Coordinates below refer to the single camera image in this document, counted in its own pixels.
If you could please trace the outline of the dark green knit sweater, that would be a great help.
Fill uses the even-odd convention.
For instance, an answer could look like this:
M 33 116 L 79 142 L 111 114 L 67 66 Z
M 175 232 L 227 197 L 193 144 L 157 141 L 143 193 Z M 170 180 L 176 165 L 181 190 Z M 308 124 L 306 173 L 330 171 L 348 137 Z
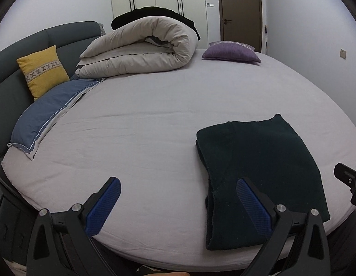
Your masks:
M 274 204 L 330 219 L 321 173 L 291 125 L 276 114 L 263 121 L 229 121 L 197 132 L 196 146 L 208 173 L 206 248 L 231 250 L 263 244 L 237 197 L 248 177 Z

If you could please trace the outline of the light grey bed sheet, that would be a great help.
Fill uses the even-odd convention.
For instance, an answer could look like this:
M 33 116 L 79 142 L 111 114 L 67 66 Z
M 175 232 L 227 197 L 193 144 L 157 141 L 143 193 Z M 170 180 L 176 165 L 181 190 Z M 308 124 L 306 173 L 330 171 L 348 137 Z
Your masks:
M 280 114 L 320 169 L 335 230 L 355 210 L 335 164 L 356 167 L 356 127 L 317 86 L 260 54 L 259 64 L 202 59 L 183 68 L 109 77 L 85 94 L 46 134 L 33 159 L 15 147 L 2 167 L 36 209 L 68 210 L 111 177 L 122 192 L 97 240 L 130 260 L 170 270 L 245 268 L 258 247 L 205 247 L 208 176 L 196 133 L 228 121 Z

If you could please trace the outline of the blue pillow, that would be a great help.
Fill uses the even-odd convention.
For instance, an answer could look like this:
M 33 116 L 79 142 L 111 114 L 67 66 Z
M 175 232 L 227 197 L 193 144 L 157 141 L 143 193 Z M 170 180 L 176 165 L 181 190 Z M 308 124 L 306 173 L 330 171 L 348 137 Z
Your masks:
M 102 79 L 76 79 L 61 83 L 31 104 L 18 118 L 8 147 L 15 147 L 33 160 L 51 128 Z

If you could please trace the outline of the grey-green upholstered headboard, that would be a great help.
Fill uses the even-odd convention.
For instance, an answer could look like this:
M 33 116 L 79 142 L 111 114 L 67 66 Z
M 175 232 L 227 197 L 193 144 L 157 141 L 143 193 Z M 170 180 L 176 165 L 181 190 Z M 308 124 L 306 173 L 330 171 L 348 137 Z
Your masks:
M 102 35 L 97 22 L 69 23 L 39 31 L 0 52 L 0 156 L 23 112 L 51 88 L 69 81 L 81 54 Z

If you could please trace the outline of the yellow cushion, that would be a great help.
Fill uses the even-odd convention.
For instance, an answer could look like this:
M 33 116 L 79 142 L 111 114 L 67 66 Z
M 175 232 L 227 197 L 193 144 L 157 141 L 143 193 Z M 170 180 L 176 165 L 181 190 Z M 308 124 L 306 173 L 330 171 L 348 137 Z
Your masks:
M 18 58 L 17 64 L 25 76 L 34 98 L 39 99 L 55 86 L 70 81 L 58 58 L 56 46 Z

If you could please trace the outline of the purple cushion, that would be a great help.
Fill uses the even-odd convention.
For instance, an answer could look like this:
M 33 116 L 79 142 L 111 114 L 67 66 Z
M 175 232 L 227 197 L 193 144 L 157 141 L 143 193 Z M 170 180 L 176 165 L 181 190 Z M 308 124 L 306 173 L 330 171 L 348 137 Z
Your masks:
M 261 62 L 255 54 L 254 47 L 235 41 L 217 41 L 210 43 L 209 48 L 203 53 L 202 58 L 205 60 L 224 60 L 231 62 Z

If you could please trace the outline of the rolled beige duvet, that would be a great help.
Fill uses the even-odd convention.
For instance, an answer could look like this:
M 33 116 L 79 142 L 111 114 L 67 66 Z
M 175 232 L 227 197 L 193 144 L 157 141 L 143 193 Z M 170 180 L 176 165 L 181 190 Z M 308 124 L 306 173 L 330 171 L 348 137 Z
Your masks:
M 198 46 L 196 33 L 163 16 L 143 17 L 93 40 L 79 56 L 79 78 L 165 72 L 187 65 Z

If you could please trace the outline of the brown door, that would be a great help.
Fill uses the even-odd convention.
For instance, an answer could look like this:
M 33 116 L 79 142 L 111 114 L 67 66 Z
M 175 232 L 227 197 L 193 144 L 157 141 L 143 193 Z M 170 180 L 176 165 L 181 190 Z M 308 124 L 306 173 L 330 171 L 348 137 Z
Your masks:
M 235 41 L 262 50 L 262 0 L 219 0 L 221 40 Z

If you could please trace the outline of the black garment on duvet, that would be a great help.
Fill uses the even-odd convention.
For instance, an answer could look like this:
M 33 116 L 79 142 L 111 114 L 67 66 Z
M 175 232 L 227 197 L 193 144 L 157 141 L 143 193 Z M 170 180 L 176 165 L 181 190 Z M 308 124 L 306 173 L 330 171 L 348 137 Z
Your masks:
M 150 16 L 163 16 L 163 17 L 169 17 L 177 21 L 180 21 L 181 23 L 190 27 L 196 33 L 198 40 L 201 40 L 200 34 L 195 27 L 194 21 L 184 17 L 178 12 L 174 12 L 171 9 L 160 8 L 157 6 L 146 6 L 143 8 L 136 8 L 132 11 L 121 14 L 113 18 L 111 23 L 111 28 L 114 31 L 119 27 L 125 26 L 128 23 L 131 23 L 143 17 L 150 17 Z

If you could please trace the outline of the wall switch plate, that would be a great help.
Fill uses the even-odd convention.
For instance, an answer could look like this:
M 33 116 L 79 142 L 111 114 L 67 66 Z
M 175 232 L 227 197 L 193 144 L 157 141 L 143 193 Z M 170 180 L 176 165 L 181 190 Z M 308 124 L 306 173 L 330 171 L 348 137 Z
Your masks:
M 342 59 L 346 60 L 346 51 L 345 51 L 344 49 L 340 49 L 339 56 L 340 56 Z

